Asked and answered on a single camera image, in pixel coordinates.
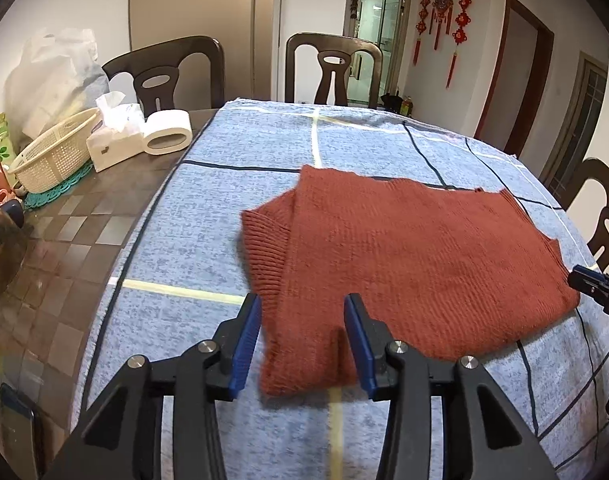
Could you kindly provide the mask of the rust red knit sweater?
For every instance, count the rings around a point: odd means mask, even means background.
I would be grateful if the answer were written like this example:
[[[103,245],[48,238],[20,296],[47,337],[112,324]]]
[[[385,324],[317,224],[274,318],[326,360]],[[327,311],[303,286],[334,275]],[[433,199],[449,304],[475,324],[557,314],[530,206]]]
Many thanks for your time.
[[[425,356],[481,356],[577,307],[557,240],[510,192],[446,191],[303,167],[297,185],[242,213],[265,335],[269,396],[351,385],[343,303]]]

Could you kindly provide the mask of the dark wooden chair right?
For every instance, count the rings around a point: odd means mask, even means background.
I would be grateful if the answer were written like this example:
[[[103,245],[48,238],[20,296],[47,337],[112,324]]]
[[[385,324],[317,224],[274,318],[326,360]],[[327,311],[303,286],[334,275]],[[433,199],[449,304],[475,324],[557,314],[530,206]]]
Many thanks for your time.
[[[609,167],[597,158],[584,159],[563,191],[560,205],[567,210],[580,193],[583,184],[588,180],[598,182],[606,192],[606,205],[600,211],[595,232],[587,243],[593,256],[599,252],[600,248],[604,249],[596,259],[596,263],[600,270],[606,271],[609,266],[609,231],[607,228],[607,222],[609,222]]]

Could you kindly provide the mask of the dark wooden chair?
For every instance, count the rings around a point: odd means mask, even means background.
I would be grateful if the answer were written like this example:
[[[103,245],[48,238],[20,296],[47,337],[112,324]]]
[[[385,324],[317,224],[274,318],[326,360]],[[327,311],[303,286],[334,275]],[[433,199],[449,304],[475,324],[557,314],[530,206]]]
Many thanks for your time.
[[[103,65],[111,80],[122,73],[133,77],[133,88],[144,116],[159,110],[176,110],[174,91],[180,76],[180,65],[193,54],[209,60],[210,106],[225,104],[225,56],[222,44],[209,36],[188,36],[124,53]]]
[[[580,193],[583,184],[588,180],[598,182],[606,192],[606,205],[600,211],[595,232],[587,243],[593,256],[599,252],[600,248],[604,249],[596,259],[596,263],[600,270],[606,271],[609,266],[609,231],[607,228],[607,222],[609,222],[609,167],[597,158],[584,159],[563,191],[560,205],[567,210]]]
[[[321,67],[321,80],[314,96],[314,103],[326,105],[331,85],[335,85],[335,104],[348,106],[347,70],[353,55],[366,53],[373,61],[367,107],[376,110],[379,100],[383,54],[374,42],[354,37],[321,34],[320,32],[297,32],[286,41],[285,101],[295,102],[296,52],[302,46],[313,47]]]

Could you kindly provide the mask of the black smartphone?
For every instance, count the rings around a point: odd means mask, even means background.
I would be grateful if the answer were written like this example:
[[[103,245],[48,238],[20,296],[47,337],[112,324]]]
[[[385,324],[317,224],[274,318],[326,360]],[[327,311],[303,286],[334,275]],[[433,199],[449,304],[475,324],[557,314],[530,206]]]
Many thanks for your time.
[[[36,418],[31,400],[3,382],[0,410],[6,460],[20,479],[39,479],[39,453],[34,442]]]

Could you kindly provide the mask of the blue checked table cloth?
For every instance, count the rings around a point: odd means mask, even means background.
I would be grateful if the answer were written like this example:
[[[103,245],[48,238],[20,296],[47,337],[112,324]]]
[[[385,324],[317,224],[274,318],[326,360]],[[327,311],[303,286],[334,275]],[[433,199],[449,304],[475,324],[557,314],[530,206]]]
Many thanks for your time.
[[[74,416],[133,354],[178,356],[237,312],[249,288],[240,215],[292,188],[305,165],[440,190],[507,188],[558,240],[567,266],[594,262],[537,177],[490,145],[384,112],[236,100],[201,133],[122,250],[86,345]],[[605,457],[609,318],[592,299],[483,365],[560,478],[581,479]],[[259,379],[253,362],[239,398],[218,407],[228,477],[375,477],[387,404],[371,402],[359,387],[267,398]]]

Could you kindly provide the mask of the dark glass jar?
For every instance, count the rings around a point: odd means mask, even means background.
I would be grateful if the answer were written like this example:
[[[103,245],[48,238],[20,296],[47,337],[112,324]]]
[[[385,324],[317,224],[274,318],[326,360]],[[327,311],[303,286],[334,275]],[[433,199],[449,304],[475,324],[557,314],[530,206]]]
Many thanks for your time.
[[[27,237],[0,209],[0,295],[15,278],[27,251]]]

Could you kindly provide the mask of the teal crochet mat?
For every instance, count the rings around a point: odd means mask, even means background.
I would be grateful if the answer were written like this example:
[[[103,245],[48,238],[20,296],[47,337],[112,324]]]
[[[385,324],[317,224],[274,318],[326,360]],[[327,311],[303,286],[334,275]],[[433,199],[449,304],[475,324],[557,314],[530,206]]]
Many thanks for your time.
[[[47,204],[53,203],[58,197],[70,192],[83,178],[94,169],[91,159],[79,168],[67,179],[56,184],[54,188],[42,193],[28,193],[24,198],[24,209],[26,211],[37,210]]]

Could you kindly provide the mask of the cream woven plastic basket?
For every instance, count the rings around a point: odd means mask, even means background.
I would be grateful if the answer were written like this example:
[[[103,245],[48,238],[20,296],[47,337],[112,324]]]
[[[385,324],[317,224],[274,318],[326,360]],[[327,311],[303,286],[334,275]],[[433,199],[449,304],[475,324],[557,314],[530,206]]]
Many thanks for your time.
[[[97,107],[58,122],[33,140],[10,164],[8,174],[29,193],[64,182],[91,158],[86,140],[103,123]]]

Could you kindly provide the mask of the red chinese knot decoration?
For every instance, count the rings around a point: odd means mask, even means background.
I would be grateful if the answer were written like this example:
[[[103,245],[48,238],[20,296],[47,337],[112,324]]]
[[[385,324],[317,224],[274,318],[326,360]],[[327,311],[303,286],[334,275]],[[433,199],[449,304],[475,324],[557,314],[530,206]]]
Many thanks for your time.
[[[411,62],[417,65],[423,37],[432,37],[432,49],[437,51],[440,41],[450,36],[454,42],[454,50],[449,71],[447,72],[445,88],[449,89],[458,58],[458,50],[468,40],[466,28],[471,23],[469,8],[472,0],[419,0],[418,20],[415,25],[416,38]]]

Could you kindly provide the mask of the white tissue box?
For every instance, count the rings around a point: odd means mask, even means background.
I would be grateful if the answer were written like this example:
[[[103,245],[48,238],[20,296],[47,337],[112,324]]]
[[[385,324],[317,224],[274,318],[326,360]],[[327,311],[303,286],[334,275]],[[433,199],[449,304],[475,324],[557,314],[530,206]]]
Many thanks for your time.
[[[125,98],[121,91],[110,91],[96,100],[102,123],[86,139],[96,172],[144,152],[144,114],[138,104],[124,103]]]

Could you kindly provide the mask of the green snack packet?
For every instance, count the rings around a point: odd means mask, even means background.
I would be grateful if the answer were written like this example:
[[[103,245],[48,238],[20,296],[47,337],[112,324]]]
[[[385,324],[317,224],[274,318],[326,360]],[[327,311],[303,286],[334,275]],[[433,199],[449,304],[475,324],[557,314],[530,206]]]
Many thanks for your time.
[[[8,121],[5,113],[0,114],[0,164],[5,172],[17,157],[14,144],[9,135]]]

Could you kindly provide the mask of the white toilet paper roll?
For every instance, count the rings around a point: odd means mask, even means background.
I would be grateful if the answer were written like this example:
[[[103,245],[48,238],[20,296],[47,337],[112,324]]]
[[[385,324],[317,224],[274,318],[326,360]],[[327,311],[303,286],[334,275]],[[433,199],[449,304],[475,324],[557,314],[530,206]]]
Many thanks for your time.
[[[192,123],[186,110],[158,110],[145,120],[143,150],[149,155],[183,151],[192,141]]]

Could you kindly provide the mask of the dark wooden chair middle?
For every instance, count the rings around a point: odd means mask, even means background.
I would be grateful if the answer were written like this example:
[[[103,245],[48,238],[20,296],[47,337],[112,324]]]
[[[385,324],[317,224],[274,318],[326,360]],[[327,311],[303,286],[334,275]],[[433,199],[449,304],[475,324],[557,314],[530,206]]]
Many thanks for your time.
[[[296,52],[302,46],[313,47],[321,67],[321,80],[314,96],[314,103],[326,105],[331,85],[335,85],[335,104],[348,106],[347,70],[353,55],[366,53],[373,61],[367,107],[376,110],[379,100],[383,54],[374,42],[354,37],[321,34],[320,32],[297,32],[286,41],[285,101],[295,102]]]

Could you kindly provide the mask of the white plastic bag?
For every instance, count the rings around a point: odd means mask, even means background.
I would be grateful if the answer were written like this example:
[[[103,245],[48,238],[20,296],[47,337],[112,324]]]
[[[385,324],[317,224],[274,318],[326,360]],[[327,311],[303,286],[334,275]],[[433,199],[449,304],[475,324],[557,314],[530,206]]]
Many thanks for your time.
[[[58,122],[96,104],[109,91],[89,28],[36,32],[7,77],[4,113],[12,140],[34,140]]]

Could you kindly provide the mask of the dark wooden chair left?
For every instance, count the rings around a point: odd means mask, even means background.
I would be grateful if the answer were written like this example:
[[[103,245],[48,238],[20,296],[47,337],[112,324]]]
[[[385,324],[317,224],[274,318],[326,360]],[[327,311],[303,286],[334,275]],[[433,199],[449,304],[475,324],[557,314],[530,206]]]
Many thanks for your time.
[[[225,56],[222,44],[209,36],[188,36],[124,53],[103,65],[111,80],[122,73],[133,77],[133,88],[144,116],[159,110],[176,110],[174,91],[180,76],[180,65],[193,54],[209,60],[210,106],[225,104]]]

